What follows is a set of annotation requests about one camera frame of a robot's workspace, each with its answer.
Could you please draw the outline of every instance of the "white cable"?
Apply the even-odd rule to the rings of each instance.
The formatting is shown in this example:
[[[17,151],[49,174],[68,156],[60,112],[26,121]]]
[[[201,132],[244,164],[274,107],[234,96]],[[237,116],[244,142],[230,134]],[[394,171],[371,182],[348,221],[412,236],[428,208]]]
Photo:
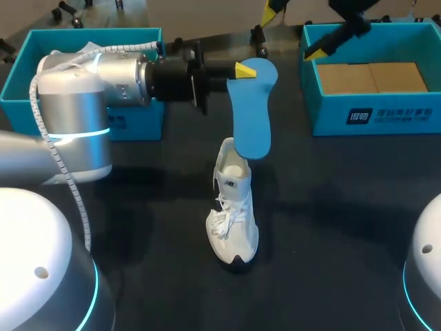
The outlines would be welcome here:
[[[29,99],[30,99],[30,105],[32,108],[32,113],[34,115],[35,121],[36,121],[37,126],[39,128],[41,137],[48,145],[52,157],[54,158],[55,162],[57,163],[57,165],[61,171],[61,174],[63,174],[63,176],[65,177],[65,180],[67,181],[67,183],[69,185],[69,189],[75,198],[76,205],[78,206],[81,220],[83,222],[84,245],[89,252],[90,252],[91,241],[92,241],[92,235],[90,233],[89,217],[88,217],[88,214],[85,210],[83,200],[82,200],[80,192],[78,191],[78,188],[75,184],[75,181],[72,178],[72,175],[70,174],[70,172],[68,170],[68,167],[66,167],[63,160],[61,159],[57,148],[55,147],[54,143],[52,142],[51,138],[49,137],[48,131],[46,130],[46,126],[44,125],[44,122],[43,122],[43,118],[41,117],[38,99],[37,99],[38,80],[42,74],[50,73],[50,72],[58,72],[58,71],[66,70],[72,66],[78,66],[78,65],[86,62],[87,60],[95,57],[95,55],[97,55],[99,53],[140,52],[140,51],[144,51],[144,50],[157,50],[157,49],[158,49],[157,42],[141,43],[138,45],[119,45],[119,46],[107,46],[107,47],[96,48],[94,50],[91,50],[89,52],[83,53],[83,54],[75,57],[73,60],[70,60],[65,63],[60,63],[59,65],[57,65],[51,69],[47,69],[47,70],[44,70],[44,71],[36,74],[30,82]]]

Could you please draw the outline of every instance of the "brown cardboard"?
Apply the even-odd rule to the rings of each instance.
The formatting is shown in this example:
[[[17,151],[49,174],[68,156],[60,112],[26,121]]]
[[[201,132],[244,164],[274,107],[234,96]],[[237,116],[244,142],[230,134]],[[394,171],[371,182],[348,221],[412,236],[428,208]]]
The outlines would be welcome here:
[[[369,68],[379,93],[427,92],[414,63],[370,63]]]
[[[325,94],[428,92],[414,63],[317,65]]]
[[[322,64],[317,69],[325,94],[377,93],[367,64]]]

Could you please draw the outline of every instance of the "white cylinder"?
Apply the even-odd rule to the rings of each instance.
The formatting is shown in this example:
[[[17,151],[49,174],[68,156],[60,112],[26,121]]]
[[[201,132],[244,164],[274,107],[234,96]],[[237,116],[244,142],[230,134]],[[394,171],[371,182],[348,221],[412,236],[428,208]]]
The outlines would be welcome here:
[[[0,330],[110,331],[110,290],[60,210],[0,188]]]

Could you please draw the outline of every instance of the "logo on blue box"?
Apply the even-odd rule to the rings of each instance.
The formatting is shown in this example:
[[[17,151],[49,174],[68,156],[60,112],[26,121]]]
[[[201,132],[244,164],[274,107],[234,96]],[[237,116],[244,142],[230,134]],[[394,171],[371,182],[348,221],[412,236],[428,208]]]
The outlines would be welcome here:
[[[352,108],[349,111],[346,124],[368,124],[372,115],[372,108]]]

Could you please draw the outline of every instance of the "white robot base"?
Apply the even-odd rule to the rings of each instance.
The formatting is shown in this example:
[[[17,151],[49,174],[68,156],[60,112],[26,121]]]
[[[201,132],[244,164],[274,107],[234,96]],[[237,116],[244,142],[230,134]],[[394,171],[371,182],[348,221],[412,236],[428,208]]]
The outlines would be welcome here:
[[[0,188],[0,330],[112,331],[109,286],[61,211]]]
[[[398,307],[406,331],[441,330],[441,194],[424,209],[416,224]]]

